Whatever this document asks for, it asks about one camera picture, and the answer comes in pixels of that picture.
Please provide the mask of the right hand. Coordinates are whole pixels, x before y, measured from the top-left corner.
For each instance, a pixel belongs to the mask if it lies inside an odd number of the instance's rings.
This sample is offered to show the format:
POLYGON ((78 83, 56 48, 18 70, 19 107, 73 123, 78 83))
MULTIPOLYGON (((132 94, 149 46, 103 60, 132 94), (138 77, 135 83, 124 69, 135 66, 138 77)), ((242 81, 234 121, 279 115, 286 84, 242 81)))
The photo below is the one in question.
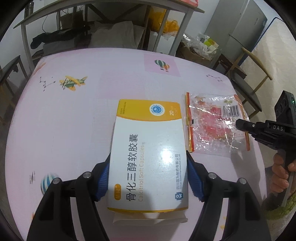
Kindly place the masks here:
POLYGON ((273 156, 272 166, 272 178, 270 183, 270 189, 272 192, 281 193, 290 187, 290 196, 295 193, 295 176, 293 183, 288 183, 288 171, 295 172, 295 160, 288 165, 288 168, 283 167, 283 158, 278 153, 273 156))

